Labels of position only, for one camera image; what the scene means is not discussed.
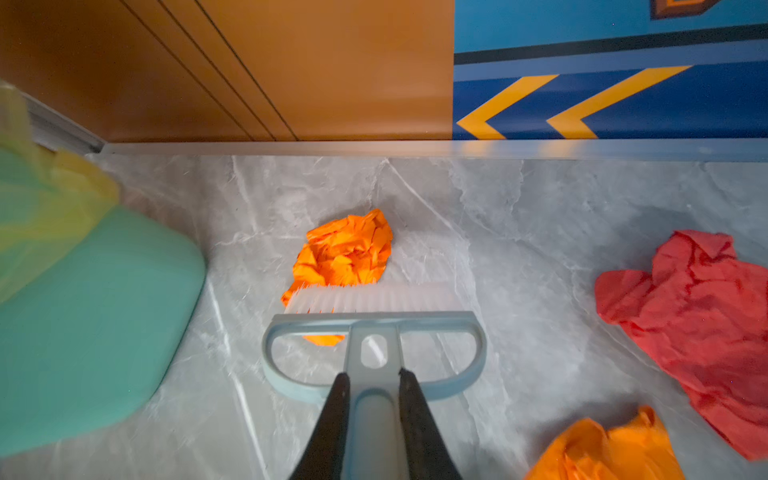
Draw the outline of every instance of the light blue wall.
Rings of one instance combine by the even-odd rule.
[[[651,20],[650,0],[456,0],[455,51],[546,45],[768,22],[768,0],[720,0]]]

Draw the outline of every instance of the wall graphic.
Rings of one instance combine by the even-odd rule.
[[[457,0],[454,139],[768,136],[764,0]]]

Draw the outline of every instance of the orange wall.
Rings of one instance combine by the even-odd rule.
[[[0,0],[0,78],[108,141],[443,139],[453,3]]]

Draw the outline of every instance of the trash bag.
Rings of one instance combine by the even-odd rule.
[[[0,303],[80,243],[118,194],[83,157],[37,146],[24,98],[0,80]]]

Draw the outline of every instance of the brush bristles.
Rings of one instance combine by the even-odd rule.
[[[463,310],[445,283],[308,286],[293,294],[286,313],[445,312]]]

